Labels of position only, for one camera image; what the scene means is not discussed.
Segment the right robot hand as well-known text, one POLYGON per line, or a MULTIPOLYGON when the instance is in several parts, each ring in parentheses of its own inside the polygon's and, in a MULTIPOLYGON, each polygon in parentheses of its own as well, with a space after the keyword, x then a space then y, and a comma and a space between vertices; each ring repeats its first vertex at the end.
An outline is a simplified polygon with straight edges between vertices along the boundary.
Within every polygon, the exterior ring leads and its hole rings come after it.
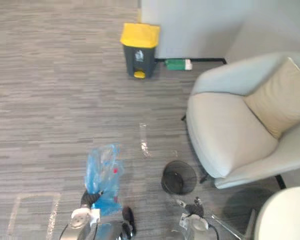
POLYGON ((181 207, 184 208, 189 215, 197 215, 200 218, 204 217, 204 208, 202 204, 202 200, 199 197, 195 197, 192 204, 187 204, 181 199, 177 199, 176 203, 181 207))

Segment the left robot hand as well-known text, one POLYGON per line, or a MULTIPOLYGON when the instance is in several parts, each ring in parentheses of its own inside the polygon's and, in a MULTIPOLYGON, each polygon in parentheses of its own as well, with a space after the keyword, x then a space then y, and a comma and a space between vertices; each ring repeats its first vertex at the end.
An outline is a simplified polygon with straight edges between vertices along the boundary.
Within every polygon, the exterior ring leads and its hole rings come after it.
POLYGON ((92 194, 88 193, 88 191, 85 190, 80 200, 80 207, 91 209, 93 204, 96 203, 103 194, 103 190, 92 194))

